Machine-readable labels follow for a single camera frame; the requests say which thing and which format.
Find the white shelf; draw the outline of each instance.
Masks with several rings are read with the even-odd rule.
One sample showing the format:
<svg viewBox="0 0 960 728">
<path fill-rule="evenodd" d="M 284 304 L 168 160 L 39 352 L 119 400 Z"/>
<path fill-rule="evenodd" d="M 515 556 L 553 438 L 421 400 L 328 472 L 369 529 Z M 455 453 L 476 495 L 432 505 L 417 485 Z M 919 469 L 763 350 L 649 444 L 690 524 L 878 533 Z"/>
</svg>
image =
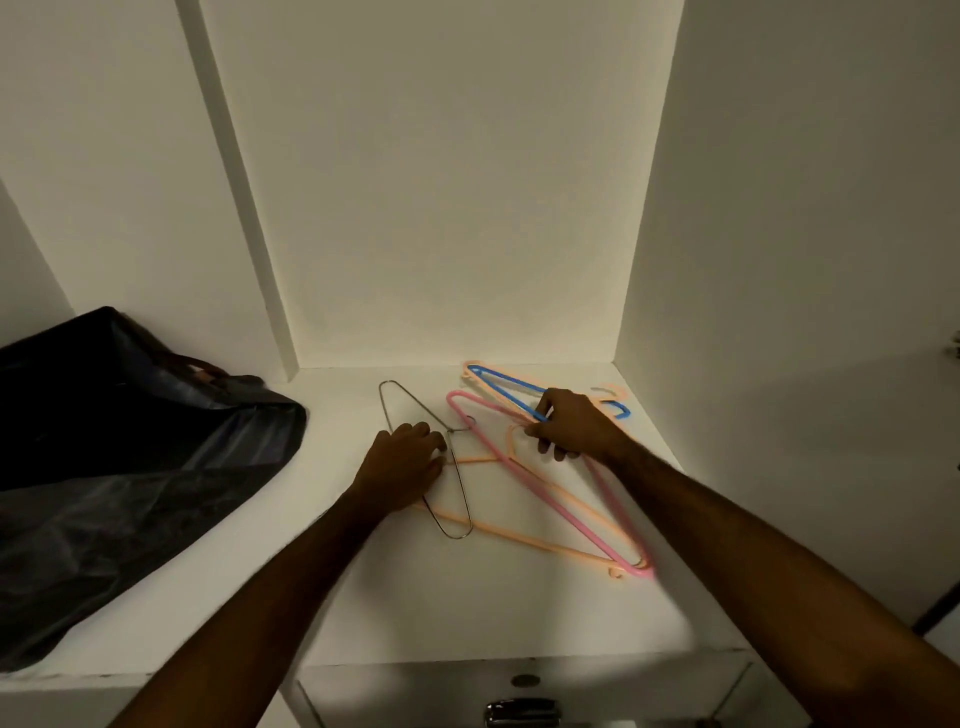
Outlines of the white shelf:
<svg viewBox="0 0 960 728">
<path fill-rule="evenodd" d="M 586 391 L 623 385 L 612 364 L 512 367 Z M 276 389 L 303 403 L 310 421 L 300 452 L 259 493 L 184 553 L 77 625 L 39 664 L 7 678 L 145 675 L 163 662 L 273 554 L 329 507 L 351 482 L 384 427 L 377 384 L 397 379 L 456 422 L 444 395 L 462 386 L 458 367 L 304 370 Z M 395 422 L 425 419 L 398 391 Z M 673 456 L 630 397 L 627 429 L 667 460 Z M 458 451 L 469 435 L 458 435 Z M 575 467 L 544 465 L 590 497 Z M 464 466 L 474 516 L 584 547 L 585 541 L 497 464 Z M 431 497 L 455 489 L 446 473 Z M 650 524 L 657 580 L 611 579 L 603 569 L 501 542 L 482 533 L 444 538 L 421 512 L 397 514 L 373 535 L 328 600 L 306 666 L 683 652 L 742 646 L 727 619 Z"/>
</svg>

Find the blue hanger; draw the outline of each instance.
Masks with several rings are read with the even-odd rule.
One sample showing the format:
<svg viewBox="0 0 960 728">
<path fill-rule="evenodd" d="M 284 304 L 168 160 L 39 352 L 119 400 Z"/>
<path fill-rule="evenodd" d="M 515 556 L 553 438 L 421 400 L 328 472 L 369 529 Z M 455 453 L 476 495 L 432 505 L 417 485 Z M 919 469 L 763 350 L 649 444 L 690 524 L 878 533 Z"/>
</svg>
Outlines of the blue hanger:
<svg viewBox="0 0 960 728">
<path fill-rule="evenodd" d="M 536 409 L 534 409 L 533 407 L 531 407 L 531 406 L 530 406 L 529 404 L 527 404 L 525 401 L 518 400 L 516 397 L 514 397 L 512 394 L 510 394 L 510 392 L 507 392 L 503 387 L 501 387 L 501 386 L 499 386 L 499 385 L 497 385 L 497 384 L 494 384 L 494 383 L 491 382 L 489 379 L 486 379 L 486 378 L 484 377 L 484 374 L 486 374 L 486 375 L 492 375 L 492 376 L 498 376 L 498 377 L 501 378 L 501 379 L 505 379 L 506 381 L 512 382 L 513 384 L 518 384 L 518 385 L 521 386 L 521 387 L 526 387 L 527 389 L 532 390 L 533 392 L 537 392 L 537 393 L 539 393 L 539 394 L 543 394 L 544 392 L 546 392 L 546 390 L 545 390 L 543 387 L 538 387 L 536 384 L 531 384 L 531 383 L 528 382 L 528 381 L 523 381 L 523 379 L 517 379 L 515 376 L 505 375 L 505 374 L 503 374 L 503 373 L 501 373 L 501 372 L 498 372 L 498 371 L 496 371 L 496 370 L 491 369 L 490 367 L 481 366 L 480 364 L 467 364 L 467 368 L 468 368 L 471 372 L 473 372 L 474 374 L 476 374 L 478 377 L 480 377 L 481 379 L 483 379 L 484 383 L 486 383 L 486 384 L 488 384 L 489 386 L 491 386 L 493 389 L 495 389 L 495 390 L 496 390 L 497 392 L 499 392 L 501 395 L 503 395 L 503 396 L 506 397 L 508 400 L 510 400 L 511 402 L 513 402 L 517 407 L 519 407 L 519 408 L 522 409 L 524 412 L 526 412 L 527 414 L 529 414 L 531 417 L 534 417 L 534 418 L 536 418 L 537 420 L 540 420 L 541 422 L 546 422 L 546 417 L 544 417 L 543 415 L 541 415 L 540 412 L 538 412 Z M 612 404 L 614 407 L 616 407 L 618 410 L 620 410 L 620 412 L 619 412 L 617 415 L 614 416 L 614 419 L 616 419 L 616 420 L 623 420 L 624 418 L 630 417 L 630 410 L 627 408 L 627 406 L 626 406 L 623 402 L 620 402 L 620 401 L 617 401 L 617 400 L 603 400 L 603 403 L 604 403 L 604 404 Z"/>
</svg>

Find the clothes hanger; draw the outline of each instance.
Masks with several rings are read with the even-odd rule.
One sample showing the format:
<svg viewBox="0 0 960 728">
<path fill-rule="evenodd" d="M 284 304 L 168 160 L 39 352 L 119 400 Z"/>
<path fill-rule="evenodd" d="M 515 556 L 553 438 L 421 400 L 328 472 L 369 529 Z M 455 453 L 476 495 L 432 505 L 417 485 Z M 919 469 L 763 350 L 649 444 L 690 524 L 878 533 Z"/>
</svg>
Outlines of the clothes hanger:
<svg viewBox="0 0 960 728">
<path fill-rule="evenodd" d="M 514 440 L 514 433 L 521 427 L 523 427 L 523 425 L 514 424 L 514 425 L 510 425 L 507 428 L 507 453 L 506 453 L 507 457 L 509 457 L 511 460 L 517 463 L 521 468 L 526 470 L 533 477 L 539 479 L 543 483 L 543 485 L 547 489 L 549 489 L 550 492 L 554 494 L 556 497 L 558 497 L 561 500 L 566 500 L 567 502 L 589 513 L 594 519 L 603 523 L 609 530 L 613 531 L 619 537 L 621 537 L 624 542 L 633 544 L 639 554 L 639 561 L 637 561 L 634 564 L 634 566 L 638 569 L 647 569 L 649 565 L 646 561 L 646 556 L 643 553 L 643 548 L 639 544 L 638 536 L 636 534 L 631 535 L 630 533 L 625 531 L 620 526 L 619 523 L 613 521 L 612 519 L 608 518 L 606 515 L 604 515 L 600 511 L 596 510 L 589 504 L 580 500 L 578 497 L 574 496 L 563 486 L 558 485 L 552 480 L 547 479 L 546 477 L 544 477 L 543 475 L 535 471 L 533 468 L 523 463 L 516 456 L 516 441 Z M 490 455 L 471 458 L 469 461 L 467 461 L 466 458 L 460 458 L 459 462 L 461 465 L 464 465 L 467 462 L 470 462 L 470 463 L 499 462 L 499 458 L 497 458 L 496 455 L 490 454 Z M 439 510 L 436 511 L 436 513 L 442 519 L 448 519 L 454 522 L 463 522 L 463 519 L 459 519 L 456 516 L 450 516 L 449 514 L 441 512 Z M 540 548 L 545 551 L 553 551 L 555 553 L 559 553 L 564 556 L 581 558 L 581 559 L 596 563 L 598 565 L 605 566 L 608 569 L 608 573 L 613 578 L 619 579 L 619 578 L 622 578 L 623 576 L 623 569 L 612 559 L 604 558 L 603 556 L 597 556 L 592 553 L 588 553 L 586 551 L 581 551 L 577 548 L 560 546 L 558 544 L 554 544 L 548 541 L 544 541 L 542 539 L 537 539 L 531 536 L 527 536 L 522 533 L 517 533 L 516 531 L 511 531 L 509 529 L 503 528 L 501 526 L 493 525 L 491 523 L 474 522 L 474 524 L 478 530 L 491 533 L 494 536 L 499 536 L 500 538 L 507 539 L 508 541 L 517 541 L 521 544 L 532 546 L 534 548 Z"/>
<path fill-rule="evenodd" d="M 511 460 L 510 457 L 505 452 L 500 450 L 493 443 L 493 441 L 486 435 L 486 433 L 484 433 L 484 431 L 480 428 L 477 422 L 463 410 L 460 404 L 456 401 L 457 399 L 466 399 L 466 400 L 473 401 L 476 404 L 480 404 L 481 406 L 487 407 L 497 412 L 501 412 L 502 414 L 505 414 L 508 417 L 511 417 L 515 420 L 520 420 L 522 422 L 526 422 L 527 418 L 525 418 L 523 415 L 516 412 L 515 410 L 511 410 L 500 404 L 494 404 L 492 402 L 484 400 L 482 397 L 479 397 L 478 395 L 474 395 L 470 392 L 465 392 L 463 390 L 454 390 L 453 392 L 450 392 L 446 395 L 447 404 L 449 404 L 450 407 L 453 409 L 453 411 L 457 413 L 457 415 L 461 418 L 461 420 L 463 420 L 464 425 L 466 425 L 473 432 L 473 434 L 476 435 L 480 439 L 480 441 L 485 446 L 487 446 L 487 448 L 496 456 L 497 460 L 499 460 L 508 470 L 510 470 L 520 480 L 520 482 L 526 485 L 527 488 L 529 488 L 530 491 L 534 493 L 534 495 L 539 497 L 547 505 L 549 505 L 551 508 L 557 511 L 557 513 L 559 513 L 563 518 L 565 518 L 568 522 L 570 522 L 578 531 L 584 534 L 595 546 L 597 546 L 597 548 L 599 548 L 601 551 L 607 554 L 607 556 L 610 557 L 610 559 L 612 559 L 621 569 L 623 569 L 624 571 L 626 571 L 627 573 L 633 576 L 653 575 L 653 567 L 650 564 L 649 558 L 646 557 L 645 550 L 643 549 L 641 545 L 641 541 L 638 538 L 638 536 L 636 536 L 636 534 L 632 534 L 632 536 L 634 537 L 634 541 L 637 549 L 642 554 L 644 554 L 643 560 L 641 562 L 642 566 L 631 564 L 623 556 L 617 553 L 611 546 L 609 546 L 603 539 L 601 539 L 596 533 L 594 533 L 593 530 L 591 530 L 586 524 L 584 524 L 580 519 L 578 519 L 576 516 L 570 513 L 570 511 L 567 510 L 562 503 L 560 503 L 556 498 L 554 498 L 551 495 L 550 489 L 548 489 L 544 485 L 545 479 L 540 479 L 539 477 L 532 474 L 530 470 L 524 467 L 521 467 L 520 465 L 518 465 L 517 462 L 515 462 L 514 460 Z M 606 502 L 607 506 L 614 512 L 614 514 L 617 517 L 622 519 L 625 524 L 631 524 L 629 517 L 627 517 L 625 509 L 620 504 L 619 500 L 616 498 L 616 495 L 611 490 L 610 485 L 608 485 L 607 481 L 603 478 L 603 476 L 597 470 L 595 464 L 589 458 L 585 457 L 584 460 L 585 460 L 585 465 L 587 466 L 587 469 L 590 472 L 590 475 L 593 477 L 594 481 L 596 482 L 597 487 L 600 489 L 600 495 L 603 498 L 603 500 Z"/>
<path fill-rule="evenodd" d="M 470 535 L 470 532 L 473 530 L 473 518 L 470 516 L 470 504 L 467 502 L 467 490 L 464 488 L 464 478 L 462 475 L 460 475 L 460 466 L 457 464 L 457 453 L 453 451 L 453 433 L 466 432 L 467 430 L 469 430 L 469 428 L 468 427 L 451 427 L 450 425 L 445 423 L 443 420 L 441 420 L 436 414 L 434 414 L 434 412 L 428 406 L 426 406 L 423 402 L 418 400 L 414 396 L 413 392 L 411 392 L 409 389 L 407 389 L 398 381 L 396 381 L 396 379 L 386 379 L 380 382 L 380 385 L 377 387 L 377 391 L 380 394 L 380 406 L 383 408 L 383 417 L 387 421 L 387 429 L 390 430 L 391 432 L 394 431 L 394 425 L 393 423 L 390 422 L 390 413 L 387 411 L 387 402 L 383 399 L 384 384 L 395 384 L 397 387 L 403 390 L 404 394 L 406 394 L 407 397 L 409 397 L 411 400 L 416 402 L 420 406 L 420 409 L 422 409 L 424 412 L 430 415 L 430 417 L 432 417 L 435 421 L 440 423 L 446 430 L 446 441 L 450 449 L 450 457 L 452 458 L 453 467 L 457 472 L 457 481 L 460 483 L 460 493 L 464 497 L 464 510 L 467 511 L 467 518 L 464 522 L 461 522 L 461 523 L 463 523 L 468 527 L 467 531 L 461 534 L 460 536 L 453 536 L 452 534 L 447 533 L 446 529 L 444 528 L 444 525 L 440 523 L 440 519 L 437 518 L 437 514 L 434 513 L 433 508 L 430 507 L 430 502 L 426 499 L 426 496 L 422 497 L 423 507 L 426 509 L 427 513 L 433 516 L 434 522 L 437 524 L 437 527 L 440 529 L 440 532 L 443 533 L 446 536 L 446 538 L 453 539 L 454 541 L 465 539 L 467 536 Z"/>
<path fill-rule="evenodd" d="M 503 387 L 498 384 L 489 381 L 484 377 L 493 376 L 504 381 L 509 381 L 517 386 L 524 387 L 538 394 L 543 394 L 546 392 L 548 387 L 545 385 L 538 384 L 536 382 L 525 381 L 520 379 L 517 376 L 507 374 L 506 372 L 498 371 L 491 368 L 482 361 L 465 361 L 462 371 L 462 376 L 464 379 L 472 381 L 475 383 L 481 390 L 489 393 L 493 398 L 503 404 L 506 404 L 508 407 L 519 407 L 523 412 L 526 412 L 534 420 L 544 421 L 546 420 L 540 412 L 531 407 L 529 404 L 523 400 L 519 400 L 517 397 L 512 395 L 510 392 L 506 391 Z M 601 412 L 606 414 L 608 417 L 611 417 L 615 420 L 623 420 L 627 417 L 630 417 L 630 409 L 620 400 L 625 400 L 627 398 L 626 390 L 616 384 L 603 384 L 600 387 L 596 387 L 599 390 L 605 390 L 608 394 L 605 397 L 597 395 L 588 395 L 593 405 L 599 409 Z M 619 410 L 615 415 L 612 415 L 609 408 L 601 406 L 608 404 L 617 410 Z"/>
</svg>

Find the metal handle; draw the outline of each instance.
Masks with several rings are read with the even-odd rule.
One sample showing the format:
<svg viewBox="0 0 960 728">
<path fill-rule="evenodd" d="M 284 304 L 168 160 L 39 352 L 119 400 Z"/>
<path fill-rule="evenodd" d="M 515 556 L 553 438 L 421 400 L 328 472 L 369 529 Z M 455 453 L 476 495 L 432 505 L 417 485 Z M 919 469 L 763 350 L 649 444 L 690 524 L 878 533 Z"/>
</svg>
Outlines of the metal handle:
<svg viewBox="0 0 960 728">
<path fill-rule="evenodd" d="M 557 728 L 560 703 L 547 697 L 512 697 L 497 700 L 484 711 L 487 728 Z"/>
</svg>

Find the left hand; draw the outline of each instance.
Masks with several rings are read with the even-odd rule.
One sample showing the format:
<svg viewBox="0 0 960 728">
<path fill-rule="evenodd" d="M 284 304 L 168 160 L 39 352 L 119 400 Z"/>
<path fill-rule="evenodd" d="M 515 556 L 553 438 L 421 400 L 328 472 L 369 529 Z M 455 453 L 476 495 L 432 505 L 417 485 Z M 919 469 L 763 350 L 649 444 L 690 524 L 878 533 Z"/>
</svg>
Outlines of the left hand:
<svg viewBox="0 0 960 728">
<path fill-rule="evenodd" d="M 446 451 L 446 440 L 427 423 L 381 430 L 348 492 L 381 516 L 406 508 L 444 471 L 446 458 L 434 457 L 437 450 Z"/>
</svg>

